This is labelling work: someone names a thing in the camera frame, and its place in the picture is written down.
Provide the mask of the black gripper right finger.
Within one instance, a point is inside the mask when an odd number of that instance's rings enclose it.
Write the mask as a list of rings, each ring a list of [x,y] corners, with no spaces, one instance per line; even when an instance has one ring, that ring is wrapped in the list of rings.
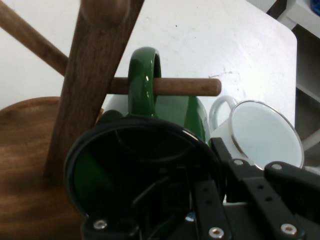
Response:
[[[232,158],[220,137],[211,139],[219,161],[226,217],[234,240],[318,240],[320,176],[273,161],[264,170]]]

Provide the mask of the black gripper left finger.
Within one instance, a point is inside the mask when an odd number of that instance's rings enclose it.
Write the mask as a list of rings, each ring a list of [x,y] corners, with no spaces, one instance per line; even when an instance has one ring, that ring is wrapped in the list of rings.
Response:
[[[216,182],[190,173],[103,174],[79,187],[84,240],[230,240]]]

